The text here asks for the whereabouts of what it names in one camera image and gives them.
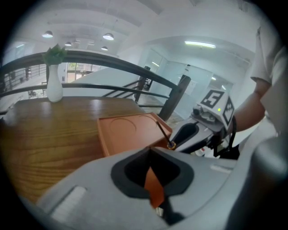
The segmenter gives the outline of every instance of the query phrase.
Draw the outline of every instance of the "ceiling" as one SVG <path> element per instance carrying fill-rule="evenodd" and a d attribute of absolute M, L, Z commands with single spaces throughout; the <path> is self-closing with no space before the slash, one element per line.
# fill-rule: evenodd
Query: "ceiling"
<path fill-rule="evenodd" d="M 31 39 L 46 44 L 73 43 L 71 48 L 101 51 L 102 46 L 108 47 L 108 54 L 116 55 L 121 44 L 131 33 L 138 30 L 143 23 L 153 20 L 159 15 L 178 8 L 210 7 L 216 0 L 46 0 L 34 8 L 23 20 L 22 26 L 15 33 L 15 41 Z M 239 11 L 254 17 L 259 11 L 242 0 L 217 0 L 219 4 L 228 4 Z M 53 39 L 45 39 L 41 34 L 51 30 Z M 111 32 L 115 39 L 108 41 L 103 34 Z M 217 42 L 219 48 L 231 53 L 238 53 L 243 58 L 251 55 L 241 51 L 236 45 Z M 164 43 L 172 52 L 179 50 Z"/>

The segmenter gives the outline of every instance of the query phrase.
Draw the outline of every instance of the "glass wall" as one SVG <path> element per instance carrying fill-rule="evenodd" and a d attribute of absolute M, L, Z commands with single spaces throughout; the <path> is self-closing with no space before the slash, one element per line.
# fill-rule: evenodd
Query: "glass wall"
<path fill-rule="evenodd" d="M 33 43 L 14 42 L 13 44 L 11 44 L 11 47 L 5 51 L 2 65 L 5 65 L 15 59 L 33 54 L 33 49 Z"/>
<path fill-rule="evenodd" d="M 162 77 L 166 78 L 170 82 L 173 82 L 174 84 L 178 84 L 182 75 L 184 74 L 186 66 L 187 64 L 183 63 L 168 62 Z M 189 67 L 189 72 L 187 75 L 191 78 L 191 82 L 175 109 L 175 112 L 184 119 L 189 117 L 196 103 L 201 99 L 201 97 L 205 96 L 207 89 L 214 88 L 227 90 L 230 92 L 233 87 L 233 84 L 224 78 L 216 76 L 210 71 L 200 69 L 195 66 Z M 157 82 L 154 82 L 150 91 L 153 93 L 169 96 L 171 89 Z M 157 99 L 162 103 L 165 102 L 165 99 L 163 98 L 157 97 Z"/>
<path fill-rule="evenodd" d="M 67 69 L 67 83 L 71 83 L 76 79 L 79 79 L 89 73 L 98 71 L 101 69 L 101 66 L 85 64 L 85 63 L 68 63 Z"/>
<path fill-rule="evenodd" d="M 161 61 L 162 56 L 151 49 L 147 56 L 145 66 L 148 66 L 150 68 L 150 71 L 156 74 L 161 64 Z"/>

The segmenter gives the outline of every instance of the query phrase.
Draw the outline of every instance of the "ceiling light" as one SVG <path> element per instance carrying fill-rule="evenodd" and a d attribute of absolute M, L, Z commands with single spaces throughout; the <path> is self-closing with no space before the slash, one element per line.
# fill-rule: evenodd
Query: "ceiling light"
<path fill-rule="evenodd" d="M 71 42 L 66 42 L 65 46 L 72 46 Z"/>
<path fill-rule="evenodd" d="M 155 62 L 152 62 L 154 65 L 156 65 L 156 66 L 158 66 L 159 67 L 159 65 L 158 64 L 156 64 Z"/>
<path fill-rule="evenodd" d="M 216 46 L 213 44 L 197 42 L 197 41 L 185 41 L 185 44 L 187 44 L 187 45 L 200 45 L 200 46 L 209 47 L 209 48 L 216 48 Z"/>
<path fill-rule="evenodd" d="M 44 34 L 42 34 L 42 37 L 44 38 L 52 38 L 53 33 L 51 31 L 46 31 Z"/>
<path fill-rule="evenodd" d="M 114 36 L 111 33 L 104 34 L 103 38 L 105 38 L 107 40 L 114 40 Z"/>

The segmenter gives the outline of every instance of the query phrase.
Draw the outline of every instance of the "fluorescent light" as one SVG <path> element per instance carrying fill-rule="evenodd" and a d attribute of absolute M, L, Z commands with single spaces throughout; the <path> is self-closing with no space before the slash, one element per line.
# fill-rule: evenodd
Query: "fluorescent light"
<path fill-rule="evenodd" d="M 197 42 L 197 41 L 185 41 L 185 44 L 187 44 L 187 45 L 199 45 L 199 46 L 205 46 L 205 47 L 209 47 L 209 48 L 216 48 L 216 46 L 213 44 Z"/>
<path fill-rule="evenodd" d="M 114 36 L 111 33 L 104 34 L 103 38 L 105 38 L 106 40 L 114 40 Z"/>
<path fill-rule="evenodd" d="M 51 31 L 46 31 L 44 34 L 42 34 L 42 37 L 44 38 L 52 38 L 53 33 Z"/>
<path fill-rule="evenodd" d="M 156 65 L 156 66 L 158 66 L 159 67 L 159 65 L 158 64 L 156 64 L 155 62 L 152 62 L 154 65 Z"/>

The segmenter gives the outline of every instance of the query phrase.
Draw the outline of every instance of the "railing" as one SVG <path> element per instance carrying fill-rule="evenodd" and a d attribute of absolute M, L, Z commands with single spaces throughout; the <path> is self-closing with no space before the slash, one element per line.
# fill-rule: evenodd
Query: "railing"
<path fill-rule="evenodd" d="M 172 112 L 177 106 L 179 100 L 182 98 L 191 80 L 187 76 L 182 77 L 179 84 L 176 85 L 168 81 L 167 79 L 162 78 L 154 74 L 153 72 L 150 72 L 149 70 L 146 70 L 140 66 L 132 64 L 130 62 L 123 61 L 115 57 L 98 54 L 98 53 L 90 53 L 90 52 L 83 52 L 83 51 L 68 51 L 67 56 L 64 58 L 63 62 L 79 62 L 79 63 L 87 63 L 87 64 L 94 64 L 94 65 L 100 65 L 100 66 L 107 66 L 110 68 L 115 68 L 115 69 L 119 69 L 122 71 L 135 74 L 135 75 L 139 75 L 140 76 L 139 81 L 129 84 L 129 85 L 137 84 L 134 88 L 127 88 L 127 85 L 124 87 L 118 87 L 118 86 L 111 86 L 111 85 L 97 85 L 97 84 L 83 84 L 83 83 L 64 83 L 62 84 L 62 86 L 63 88 L 100 88 L 100 89 L 112 90 L 110 93 L 107 93 L 103 96 L 111 95 L 112 93 L 115 93 L 116 91 L 122 91 L 124 93 L 130 92 L 130 94 L 126 95 L 125 97 L 130 97 L 133 94 L 135 94 L 136 102 L 138 102 L 138 99 L 141 94 L 165 98 L 167 100 L 163 106 L 161 105 L 158 105 L 158 106 L 157 105 L 139 105 L 140 107 L 162 107 L 159 113 L 159 116 L 163 120 L 167 120 L 171 116 Z M 29 56 L 16 59 L 4 65 L 0 69 L 0 82 L 3 79 L 5 79 L 5 75 L 9 75 L 13 71 L 27 69 L 29 66 L 37 66 L 37 65 L 43 65 L 43 64 L 44 62 L 42 59 L 42 53 L 36 53 L 36 54 L 32 54 Z M 45 71 L 46 71 L 46 79 L 48 81 L 49 69 L 46 68 Z M 171 88 L 171 92 L 169 96 L 142 91 L 146 79 L 151 79 L 155 82 L 158 82 L 162 85 L 165 85 Z M 30 90 L 46 89 L 46 88 L 47 88 L 47 85 L 44 84 L 44 85 L 35 85 L 35 86 L 30 86 L 30 87 L 6 90 L 0 93 L 0 98 L 15 94 L 15 93 L 21 93 L 21 92 L 26 92 Z"/>
<path fill-rule="evenodd" d="M 46 65 L 28 66 L 5 74 L 0 78 L 0 92 L 12 90 L 35 76 L 46 73 Z"/>

